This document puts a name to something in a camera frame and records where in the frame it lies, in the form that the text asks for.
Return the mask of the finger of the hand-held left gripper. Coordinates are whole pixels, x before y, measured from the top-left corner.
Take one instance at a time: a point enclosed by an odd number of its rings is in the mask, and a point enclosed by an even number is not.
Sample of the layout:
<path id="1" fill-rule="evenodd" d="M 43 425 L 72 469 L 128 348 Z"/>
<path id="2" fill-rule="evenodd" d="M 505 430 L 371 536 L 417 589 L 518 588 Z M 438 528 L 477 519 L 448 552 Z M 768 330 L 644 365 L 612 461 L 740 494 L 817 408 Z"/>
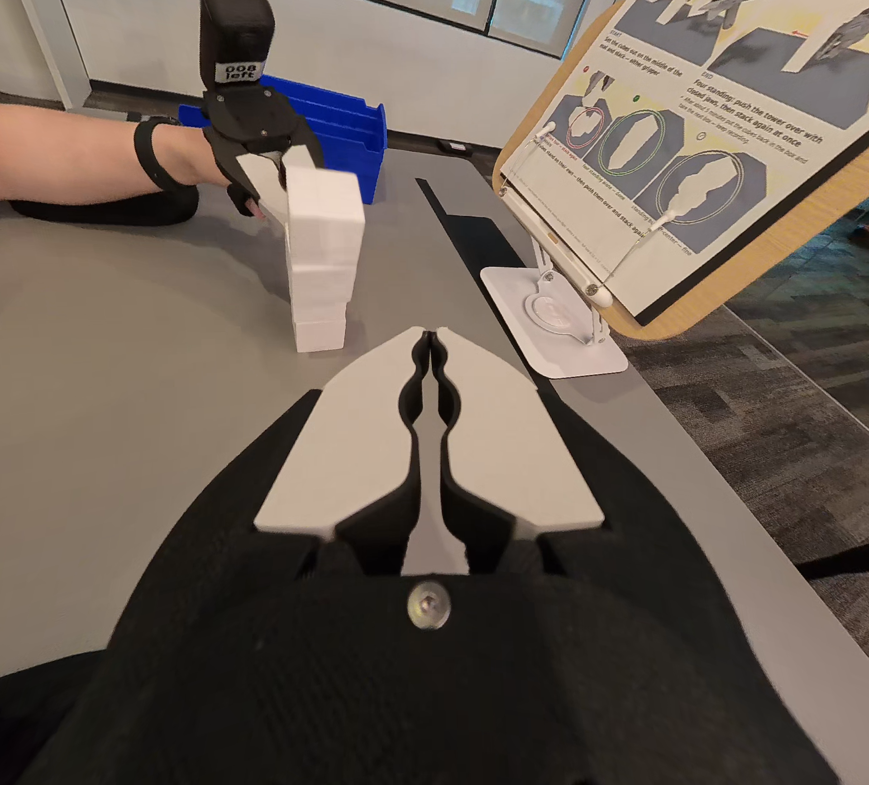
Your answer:
<path id="1" fill-rule="evenodd" d="M 272 157 L 244 154 L 237 159 L 246 178 L 253 185 L 256 209 L 273 224 L 286 226 L 288 222 L 288 195 L 280 181 L 280 171 Z"/>
<path id="2" fill-rule="evenodd" d="M 288 188 L 290 171 L 296 169 L 314 170 L 315 168 L 315 161 L 306 145 L 291 146 L 282 154 L 282 188 Z"/>

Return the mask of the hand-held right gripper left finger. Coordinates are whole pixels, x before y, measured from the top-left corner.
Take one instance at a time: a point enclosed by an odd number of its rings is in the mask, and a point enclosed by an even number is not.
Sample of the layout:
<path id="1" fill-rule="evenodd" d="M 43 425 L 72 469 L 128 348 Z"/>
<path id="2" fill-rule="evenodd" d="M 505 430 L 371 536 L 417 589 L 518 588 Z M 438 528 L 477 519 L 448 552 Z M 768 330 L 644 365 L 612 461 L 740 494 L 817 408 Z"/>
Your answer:
<path id="1" fill-rule="evenodd" d="M 415 422 L 429 370 L 420 326 L 358 357 L 320 391 L 255 529 L 347 544 L 366 574 L 399 574 L 420 516 Z"/>

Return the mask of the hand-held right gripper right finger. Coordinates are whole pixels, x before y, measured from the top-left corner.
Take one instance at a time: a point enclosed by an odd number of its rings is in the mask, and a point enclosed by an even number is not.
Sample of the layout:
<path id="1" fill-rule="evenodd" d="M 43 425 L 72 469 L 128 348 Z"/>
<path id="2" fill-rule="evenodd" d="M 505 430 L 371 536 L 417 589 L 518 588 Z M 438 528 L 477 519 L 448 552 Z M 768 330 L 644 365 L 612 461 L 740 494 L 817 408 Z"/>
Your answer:
<path id="1" fill-rule="evenodd" d="M 440 507 L 471 574 L 494 572 L 508 546 L 600 529 L 605 521 L 538 388 L 464 336 L 433 334 Z"/>

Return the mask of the white foam cube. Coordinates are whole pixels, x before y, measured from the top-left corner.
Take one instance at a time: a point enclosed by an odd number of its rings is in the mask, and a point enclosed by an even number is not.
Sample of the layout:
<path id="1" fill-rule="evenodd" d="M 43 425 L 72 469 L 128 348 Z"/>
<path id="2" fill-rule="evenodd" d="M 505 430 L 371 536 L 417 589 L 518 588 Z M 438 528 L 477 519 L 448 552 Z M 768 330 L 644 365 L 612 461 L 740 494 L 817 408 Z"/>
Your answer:
<path id="1" fill-rule="evenodd" d="M 355 272 L 363 234 L 363 225 L 304 225 L 297 230 L 288 227 L 285 236 L 289 281 L 312 270 Z"/>
<path id="2" fill-rule="evenodd" d="M 364 234 L 362 193 L 354 173 L 290 166 L 285 171 L 291 244 L 350 244 Z"/>
<path id="3" fill-rule="evenodd" d="M 334 351 L 344 347 L 347 304 L 291 307 L 296 351 L 299 354 Z"/>
<path id="4" fill-rule="evenodd" d="M 305 265 L 290 269 L 293 322 L 322 323 L 344 319 L 355 277 L 354 267 Z"/>

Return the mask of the person's left forearm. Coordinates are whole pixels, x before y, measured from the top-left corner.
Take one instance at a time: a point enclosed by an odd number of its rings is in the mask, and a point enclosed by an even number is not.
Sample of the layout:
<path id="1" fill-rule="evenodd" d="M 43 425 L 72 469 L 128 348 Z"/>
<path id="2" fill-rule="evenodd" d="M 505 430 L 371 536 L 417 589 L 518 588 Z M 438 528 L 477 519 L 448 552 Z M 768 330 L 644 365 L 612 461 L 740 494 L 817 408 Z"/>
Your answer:
<path id="1" fill-rule="evenodd" d="M 135 131 L 126 121 L 2 105 L 2 201 L 85 205 L 158 192 Z"/>

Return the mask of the person's left hand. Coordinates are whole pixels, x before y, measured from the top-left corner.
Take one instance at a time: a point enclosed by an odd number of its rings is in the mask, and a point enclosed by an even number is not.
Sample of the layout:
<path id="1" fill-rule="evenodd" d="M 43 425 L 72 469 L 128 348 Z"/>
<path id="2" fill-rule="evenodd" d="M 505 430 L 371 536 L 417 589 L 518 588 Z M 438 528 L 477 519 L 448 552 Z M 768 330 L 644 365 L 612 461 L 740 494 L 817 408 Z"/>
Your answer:
<path id="1" fill-rule="evenodd" d="M 176 182 L 187 186 L 207 183 L 222 187 L 241 214 L 261 221 L 266 219 L 256 200 L 231 182 L 215 161 L 202 129 L 170 126 L 161 137 L 164 140 L 162 166 Z"/>

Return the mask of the blue plastic bin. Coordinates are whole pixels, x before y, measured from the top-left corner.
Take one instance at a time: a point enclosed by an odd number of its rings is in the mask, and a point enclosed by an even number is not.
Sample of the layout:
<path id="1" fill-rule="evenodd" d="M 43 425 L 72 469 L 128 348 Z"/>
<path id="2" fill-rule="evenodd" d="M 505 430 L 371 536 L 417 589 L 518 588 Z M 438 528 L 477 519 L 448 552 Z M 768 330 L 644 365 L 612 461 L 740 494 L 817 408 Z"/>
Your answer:
<path id="1" fill-rule="evenodd" d="M 325 168 L 354 173 L 363 203 L 372 204 L 387 148 L 384 106 L 374 108 L 358 96 L 270 75 L 263 76 L 263 85 L 285 95 L 306 119 L 320 143 Z"/>

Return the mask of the wooden board document stand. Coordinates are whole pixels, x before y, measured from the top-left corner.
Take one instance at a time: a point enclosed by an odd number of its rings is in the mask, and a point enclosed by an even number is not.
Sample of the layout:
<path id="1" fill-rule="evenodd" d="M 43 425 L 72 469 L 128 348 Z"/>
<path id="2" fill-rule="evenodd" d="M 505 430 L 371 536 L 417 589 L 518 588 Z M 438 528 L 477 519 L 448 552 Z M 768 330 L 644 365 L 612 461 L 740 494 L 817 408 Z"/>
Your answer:
<path id="1" fill-rule="evenodd" d="M 533 133 L 535 120 L 568 81 L 587 49 L 608 28 L 611 19 L 619 14 L 623 6 L 623 0 L 610 5 L 575 40 L 559 69 L 501 150 L 493 171 L 492 187 L 496 195 L 576 291 L 579 290 L 581 279 L 580 261 L 568 252 L 566 244 L 525 200 L 518 194 L 502 191 L 506 184 L 505 166 L 510 158 L 519 155 L 525 139 Z M 820 181 L 811 180 L 804 189 L 794 192 L 796 201 L 772 224 L 763 225 L 762 232 L 753 236 L 744 248 L 727 254 L 723 263 L 713 272 L 703 277 L 698 285 L 647 325 L 640 325 L 619 301 L 614 301 L 608 308 L 600 309 L 594 299 L 581 295 L 581 300 L 591 309 L 592 322 L 608 327 L 610 334 L 643 342 L 675 337 L 700 323 L 703 318 L 867 197 L 867 149 L 867 138 L 846 149 L 842 156 L 831 161 L 820 172 Z"/>

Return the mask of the printed instruction sheet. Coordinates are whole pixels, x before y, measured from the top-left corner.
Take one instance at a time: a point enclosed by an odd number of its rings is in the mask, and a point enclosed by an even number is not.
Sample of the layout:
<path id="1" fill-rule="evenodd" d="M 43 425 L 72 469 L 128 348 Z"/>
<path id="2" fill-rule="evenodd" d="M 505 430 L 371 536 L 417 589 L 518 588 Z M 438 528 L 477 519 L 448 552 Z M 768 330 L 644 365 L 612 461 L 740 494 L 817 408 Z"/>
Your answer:
<path id="1" fill-rule="evenodd" d="M 867 147 L 867 0 L 625 0 L 501 170 L 646 326 Z"/>

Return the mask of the black wrist rest pad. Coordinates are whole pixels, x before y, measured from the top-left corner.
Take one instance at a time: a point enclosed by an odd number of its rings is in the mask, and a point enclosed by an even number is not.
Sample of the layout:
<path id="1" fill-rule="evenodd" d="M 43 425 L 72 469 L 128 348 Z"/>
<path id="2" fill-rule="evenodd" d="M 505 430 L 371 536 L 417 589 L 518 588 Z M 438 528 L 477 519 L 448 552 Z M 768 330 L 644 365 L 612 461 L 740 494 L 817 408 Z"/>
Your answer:
<path id="1" fill-rule="evenodd" d="M 90 684 L 104 650 L 67 656 L 1 678 L 1 782 L 16 783 Z"/>

